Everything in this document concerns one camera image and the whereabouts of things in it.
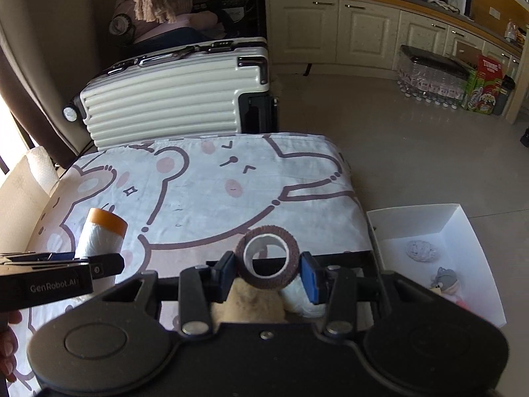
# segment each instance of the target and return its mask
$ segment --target finger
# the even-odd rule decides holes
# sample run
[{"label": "finger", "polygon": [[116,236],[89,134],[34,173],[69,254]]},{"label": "finger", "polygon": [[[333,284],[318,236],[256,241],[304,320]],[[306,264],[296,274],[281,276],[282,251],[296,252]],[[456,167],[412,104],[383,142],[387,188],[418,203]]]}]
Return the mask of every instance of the finger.
[{"label": "finger", "polygon": [[14,373],[12,373],[11,375],[9,376],[6,376],[5,377],[9,382],[16,382],[17,381],[17,377],[15,376]]},{"label": "finger", "polygon": [[19,341],[11,328],[0,334],[0,357],[9,357],[17,352],[18,349]]},{"label": "finger", "polygon": [[22,313],[20,311],[15,310],[13,312],[9,312],[8,322],[10,324],[20,324],[22,322]]},{"label": "finger", "polygon": [[0,359],[0,370],[2,371],[6,379],[9,380],[9,377],[11,377],[14,374],[16,368],[17,368],[17,360],[15,359],[14,355],[7,357],[7,358]]}]

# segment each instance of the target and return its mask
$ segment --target blue gripper pad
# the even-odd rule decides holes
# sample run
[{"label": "blue gripper pad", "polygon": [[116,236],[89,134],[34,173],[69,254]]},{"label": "blue gripper pad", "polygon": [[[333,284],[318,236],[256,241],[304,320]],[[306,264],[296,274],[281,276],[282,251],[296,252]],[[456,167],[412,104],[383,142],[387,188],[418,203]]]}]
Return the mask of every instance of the blue gripper pad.
[{"label": "blue gripper pad", "polygon": [[303,288],[312,304],[327,301],[325,271],[319,266],[310,252],[303,252],[300,257],[300,276]]}]

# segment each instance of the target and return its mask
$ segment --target bed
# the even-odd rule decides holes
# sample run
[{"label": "bed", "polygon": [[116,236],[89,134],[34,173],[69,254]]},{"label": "bed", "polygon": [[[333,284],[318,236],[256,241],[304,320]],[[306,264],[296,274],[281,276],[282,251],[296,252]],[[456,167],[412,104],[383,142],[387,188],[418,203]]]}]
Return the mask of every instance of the bed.
[{"label": "bed", "polygon": [[[261,225],[279,225],[312,254],[371,249],[367,224],[339,150],[322,136],[278,133],[203,136],[130,144],[82,156],[64,174],[27,247],[67,252],[76,247],[91,207],[109,210],[129,228],[125,270],[161,277],[235,249]],[[260,258],[278,256],[272,250]],[[20,349],[11,397],[38,383],[25,356],[35,331],[80,303],[70,299],[23,312],[14,327]],[[173,329],[177,304],[164,303],[161,324]]]}]

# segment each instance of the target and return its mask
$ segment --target kitchen cabinet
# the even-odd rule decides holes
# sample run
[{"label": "kitchen cabinet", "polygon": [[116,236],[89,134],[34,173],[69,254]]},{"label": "kitchen cabinet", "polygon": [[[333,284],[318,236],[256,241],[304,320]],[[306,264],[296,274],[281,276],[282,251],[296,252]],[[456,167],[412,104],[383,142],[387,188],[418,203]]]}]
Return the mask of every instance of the kitchen cabinet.
[{"label": "kitchen cabinet", "polygon": [[447,57],[455,57],[459,43],[464,43],[481,50],[483,49],[485,40],[474,36],[474,34],[467,33],[462,29],[449,26],[446,43],[444,45],[444,55]]},{"label": "kitchen cabinet", "polygon": [[448,28],[446,23],[401,10],[393,70],[397,70],[401,45],[418,47],[436,54],[442,54]]},{"label": "kitchen cabinet", "polygon": [[354,0],[339,0],[338,64],[391,69],[400,10]]},{"label": "kitchen cabinet", "polygon": [[509,68],[509,61],[511,60],[510,54],[490,42],[485,42],[483,44],[482,54],[485,57],[494,58],[501,63],[503,74],[507,74],[506,70]]},{"label": "kitchen cabinet", "polygon": [[338,0],[269,0],[274,63],[334,63]]}]

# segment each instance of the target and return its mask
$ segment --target white cardboard box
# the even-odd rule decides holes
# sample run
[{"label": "white cardboard box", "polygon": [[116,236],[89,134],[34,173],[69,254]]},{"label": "white cardboard box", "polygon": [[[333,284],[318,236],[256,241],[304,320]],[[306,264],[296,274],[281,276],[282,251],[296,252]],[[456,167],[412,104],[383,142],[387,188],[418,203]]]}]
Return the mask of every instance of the white cardboard box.
[{"label": "white cardboard box", "polygon": [[[392,270],[430,288],[439,267],[458,276],[458,296],[470,311],[497,327],[507,322],[489,264],[459,204],[391,207],[367,212],[375,255],[381,270]],[[411,240],[424,240],[438,250],[433,262],[406,254]]]}]

